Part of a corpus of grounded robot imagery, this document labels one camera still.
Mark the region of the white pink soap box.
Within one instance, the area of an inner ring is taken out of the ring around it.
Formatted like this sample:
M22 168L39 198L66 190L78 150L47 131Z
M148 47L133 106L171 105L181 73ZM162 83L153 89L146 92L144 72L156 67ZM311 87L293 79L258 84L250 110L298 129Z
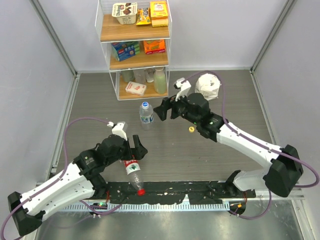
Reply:
M125 87L125 91L132 95L144 96L147 90L147 86L145 84L137 83L130 81Z

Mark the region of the white yogurt tub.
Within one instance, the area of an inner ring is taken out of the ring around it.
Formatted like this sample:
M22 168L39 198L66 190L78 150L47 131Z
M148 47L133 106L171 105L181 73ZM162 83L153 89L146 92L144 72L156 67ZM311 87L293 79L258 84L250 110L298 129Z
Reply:
M112 17L114 17L121 25L135 24L137 21L138 3L125 2L114 3L112 6Z

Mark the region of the gold bottle cap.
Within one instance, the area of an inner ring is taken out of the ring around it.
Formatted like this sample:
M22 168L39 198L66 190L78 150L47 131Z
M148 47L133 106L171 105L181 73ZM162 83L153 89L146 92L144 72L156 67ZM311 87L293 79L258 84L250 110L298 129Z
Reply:
M191 126L191 127L188 128L188 130L189 130L190 133L193 133L195 131L195 128Z

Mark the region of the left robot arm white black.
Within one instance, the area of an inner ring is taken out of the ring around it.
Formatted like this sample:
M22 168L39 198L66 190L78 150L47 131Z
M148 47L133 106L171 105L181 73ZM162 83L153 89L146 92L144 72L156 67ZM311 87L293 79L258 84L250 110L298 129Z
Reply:
M148 153L138 135L133 136L133 142L131 147L128 140L111 134L94 148L82 151L66 170L43 184L24 193L11 193L7 199L18 234L23 237L32 233L54 213L76 201L102 199L108 190L101 176L105 168L119 160L137 162Z

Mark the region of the clear plastic cup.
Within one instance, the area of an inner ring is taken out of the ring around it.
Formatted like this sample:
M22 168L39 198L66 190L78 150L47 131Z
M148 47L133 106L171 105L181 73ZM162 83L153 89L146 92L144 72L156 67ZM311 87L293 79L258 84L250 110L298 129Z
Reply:
M146 82L146 76L145 76L145 70L144 69L134 69L133 70L135 82L139 84L145 84Z

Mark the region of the orange cracker box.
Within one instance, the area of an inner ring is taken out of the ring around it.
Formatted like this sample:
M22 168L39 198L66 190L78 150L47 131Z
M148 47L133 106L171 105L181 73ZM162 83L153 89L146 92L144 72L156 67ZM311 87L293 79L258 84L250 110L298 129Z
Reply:
M144 40L143 47L146 55L166 52L166 43L164 39Z

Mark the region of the clear bottle blue white label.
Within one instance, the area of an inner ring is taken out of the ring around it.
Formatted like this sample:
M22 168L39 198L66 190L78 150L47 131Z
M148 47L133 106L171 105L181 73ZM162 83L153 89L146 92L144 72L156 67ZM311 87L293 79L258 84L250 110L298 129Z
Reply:
M149 130L154 122L154 110L153 110L153 107L147 101L144 101L140 105L139 116L140 116L141 126L145 130Z

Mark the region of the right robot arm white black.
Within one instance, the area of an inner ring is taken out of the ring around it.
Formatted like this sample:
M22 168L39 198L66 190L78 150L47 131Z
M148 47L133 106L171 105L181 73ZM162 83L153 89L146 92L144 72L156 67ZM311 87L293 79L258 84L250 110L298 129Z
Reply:
M262 166L260 170L236 170L227 179L226 193L233 198L243 191L268 189L287 197L303 174L298 151L291 145L280 147L260 140L237 128L233 123L211 111L209 102L200 93L176 99L165 97L154 112L161 121L171 111L171 119L182 117L193 123L206 139L229 146Z

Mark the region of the clear bottle red label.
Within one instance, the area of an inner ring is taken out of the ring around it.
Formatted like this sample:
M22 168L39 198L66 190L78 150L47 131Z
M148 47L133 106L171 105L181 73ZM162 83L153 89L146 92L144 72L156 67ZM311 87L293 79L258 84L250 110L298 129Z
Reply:
M143 174L140 165L137 160L125 160L124 161L125 171L129 177L130 184L137 191L138 196L145 195L146 191L144 188Z

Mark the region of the pale green bottle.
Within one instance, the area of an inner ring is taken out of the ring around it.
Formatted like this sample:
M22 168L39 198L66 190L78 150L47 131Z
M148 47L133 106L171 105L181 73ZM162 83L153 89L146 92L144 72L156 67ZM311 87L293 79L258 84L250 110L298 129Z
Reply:
M158 94L163 95L167 90L167 79L164 67L156 67L153 75L154 89Z

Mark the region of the yellow snack packet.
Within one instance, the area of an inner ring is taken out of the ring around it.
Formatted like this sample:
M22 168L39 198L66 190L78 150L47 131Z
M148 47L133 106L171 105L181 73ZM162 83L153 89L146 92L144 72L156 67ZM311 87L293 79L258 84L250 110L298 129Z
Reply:
M152 23L150 17L150 9L148 7L139 8L137 11L137 26L146 26Z

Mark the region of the frosted green jar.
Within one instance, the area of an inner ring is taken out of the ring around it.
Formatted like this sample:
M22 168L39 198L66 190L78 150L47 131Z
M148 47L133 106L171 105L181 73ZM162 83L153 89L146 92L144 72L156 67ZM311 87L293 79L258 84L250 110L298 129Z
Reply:
M133 70L123 70L121 74L122 74L123 81L125 83L133 82L135 80Z

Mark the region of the small white cup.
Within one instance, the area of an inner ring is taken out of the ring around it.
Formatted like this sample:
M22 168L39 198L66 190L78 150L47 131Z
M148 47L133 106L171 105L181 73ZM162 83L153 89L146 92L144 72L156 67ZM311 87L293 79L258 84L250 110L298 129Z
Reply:
M144 70L147 83L152 83L154 81L154 72L153 68L147 68Z

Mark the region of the yellow orange box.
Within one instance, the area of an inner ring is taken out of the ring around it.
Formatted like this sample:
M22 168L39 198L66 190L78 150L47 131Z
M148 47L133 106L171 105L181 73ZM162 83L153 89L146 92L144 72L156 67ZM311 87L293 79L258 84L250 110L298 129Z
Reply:
M167 2L155 0L150 2L150 18L152 27L167 27L169 25Z

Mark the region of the crumpled white paper bag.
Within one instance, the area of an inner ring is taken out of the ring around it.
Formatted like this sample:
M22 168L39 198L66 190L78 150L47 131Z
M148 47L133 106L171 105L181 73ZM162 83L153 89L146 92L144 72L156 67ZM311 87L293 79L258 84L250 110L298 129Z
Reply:
M214 100L219 97L221 82L218 77L211 73L201 75L195 84L195 93L200 93L207 100Z

